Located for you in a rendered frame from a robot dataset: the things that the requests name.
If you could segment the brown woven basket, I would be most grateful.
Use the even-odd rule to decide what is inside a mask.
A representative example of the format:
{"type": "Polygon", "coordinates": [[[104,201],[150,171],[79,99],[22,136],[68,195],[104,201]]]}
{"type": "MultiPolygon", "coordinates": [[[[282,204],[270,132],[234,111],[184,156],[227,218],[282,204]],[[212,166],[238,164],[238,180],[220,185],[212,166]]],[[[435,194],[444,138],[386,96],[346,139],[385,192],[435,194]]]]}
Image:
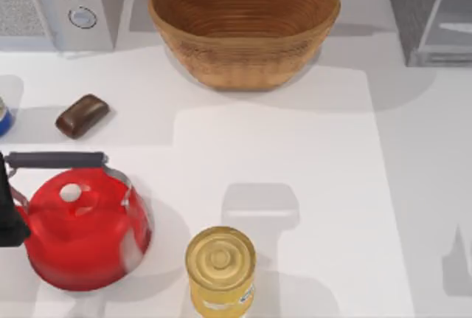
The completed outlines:
{"type": "Polygon", "coordinates": [[[269,90],[319,51],[341,0],[148,0],[176,60],[201,84],[269,90]]]}

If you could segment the yellow can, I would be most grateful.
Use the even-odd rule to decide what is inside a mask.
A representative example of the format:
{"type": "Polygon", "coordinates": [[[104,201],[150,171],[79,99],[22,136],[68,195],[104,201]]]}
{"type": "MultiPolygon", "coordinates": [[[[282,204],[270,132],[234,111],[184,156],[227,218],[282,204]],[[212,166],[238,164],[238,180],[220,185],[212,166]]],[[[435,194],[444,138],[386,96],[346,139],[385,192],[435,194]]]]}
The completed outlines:
{"type": "Polygon", "coordinates": [[[241,231],[209,227],[189,243],[190,298],[203,318],[244,318],[254,301],[256,252],[241,231]]]}

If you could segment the brown bread loaf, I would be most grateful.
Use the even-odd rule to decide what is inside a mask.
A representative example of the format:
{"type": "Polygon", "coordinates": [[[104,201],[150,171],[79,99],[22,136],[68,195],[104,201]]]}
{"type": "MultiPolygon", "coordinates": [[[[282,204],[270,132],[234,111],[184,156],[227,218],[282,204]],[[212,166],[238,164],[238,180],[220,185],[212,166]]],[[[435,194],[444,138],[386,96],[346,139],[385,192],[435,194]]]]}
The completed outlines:
{"type": "Polygon", "coordinates": [[[110,112],[110,106],[94,94],[83,95],[63,111],[56,128],[71,139],[79,139],[110,112]]]}

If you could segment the red kettle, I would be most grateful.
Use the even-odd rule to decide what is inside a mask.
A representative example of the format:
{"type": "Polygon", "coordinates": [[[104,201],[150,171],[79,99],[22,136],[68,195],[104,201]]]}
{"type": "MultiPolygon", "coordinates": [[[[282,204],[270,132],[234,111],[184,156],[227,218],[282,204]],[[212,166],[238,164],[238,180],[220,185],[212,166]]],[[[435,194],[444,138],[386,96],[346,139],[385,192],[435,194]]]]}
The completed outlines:
{"type": "Polygon", "coordinates": [[[3,157],[14,205],[31,232],[21,246],[41,279],[92,291],[139,266],[152,238],[150,208],[103,152],[3,157]]]}

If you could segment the pale microwave oven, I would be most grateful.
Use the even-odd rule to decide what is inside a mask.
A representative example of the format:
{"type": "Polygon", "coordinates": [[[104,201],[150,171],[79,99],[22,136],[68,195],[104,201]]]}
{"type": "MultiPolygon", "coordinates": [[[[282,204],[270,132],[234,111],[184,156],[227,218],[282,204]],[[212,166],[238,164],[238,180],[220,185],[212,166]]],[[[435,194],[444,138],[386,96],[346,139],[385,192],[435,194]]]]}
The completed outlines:
{"type": "Polygon", "coordinates": [[[104,52],[115,47],[124,0],[0,0],[0,51],[104,52]],[[80,29],[69,21],[77,7],[97,23],[80,29]]]}

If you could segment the small round microwave knob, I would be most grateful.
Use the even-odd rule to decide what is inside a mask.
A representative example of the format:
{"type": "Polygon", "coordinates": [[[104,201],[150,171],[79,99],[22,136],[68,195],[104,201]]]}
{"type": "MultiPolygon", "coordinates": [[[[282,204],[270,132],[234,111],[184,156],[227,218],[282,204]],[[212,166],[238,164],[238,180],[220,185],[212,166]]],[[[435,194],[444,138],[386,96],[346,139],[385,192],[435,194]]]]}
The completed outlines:
{"type": "Polygon", "coordinates": [[[91,29],[97,23],[95,13],[86,7],[77,7],[69,11],[69,21],[80,29],[91,29]]]}

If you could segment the grey cabinet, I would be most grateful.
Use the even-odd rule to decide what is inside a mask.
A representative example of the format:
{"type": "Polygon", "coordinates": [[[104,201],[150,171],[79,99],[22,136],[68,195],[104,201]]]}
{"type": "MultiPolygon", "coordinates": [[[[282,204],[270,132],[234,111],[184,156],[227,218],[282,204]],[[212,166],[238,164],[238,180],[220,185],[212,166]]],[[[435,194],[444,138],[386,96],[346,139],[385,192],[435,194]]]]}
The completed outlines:
{"type": "Polygon", "coordinates": [[[390,0],[409,67],[472,67],[472,0],[390,0]]]}

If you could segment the blue can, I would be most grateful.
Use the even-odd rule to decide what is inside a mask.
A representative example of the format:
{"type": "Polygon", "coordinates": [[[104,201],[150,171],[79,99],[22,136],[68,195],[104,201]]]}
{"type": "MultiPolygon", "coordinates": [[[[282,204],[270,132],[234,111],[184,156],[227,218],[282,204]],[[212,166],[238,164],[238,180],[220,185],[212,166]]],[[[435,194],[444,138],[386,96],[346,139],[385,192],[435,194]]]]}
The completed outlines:
{"type": "Polygon", "coordinates": [[[4,136],[13,125],[13,115],[0,97],[0,137],[4,136]]]}

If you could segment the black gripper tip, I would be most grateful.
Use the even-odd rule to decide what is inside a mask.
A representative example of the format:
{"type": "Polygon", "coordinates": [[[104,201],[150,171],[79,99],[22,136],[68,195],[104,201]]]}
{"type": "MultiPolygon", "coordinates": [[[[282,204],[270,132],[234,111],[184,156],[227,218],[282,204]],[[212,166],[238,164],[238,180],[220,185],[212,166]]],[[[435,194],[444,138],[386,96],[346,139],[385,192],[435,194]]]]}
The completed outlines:
{"type": "Polygon", "coordinates": [[[17,211],[0,152],[0,248],[18,247],[31,235],[30,228],[17,211]]]}

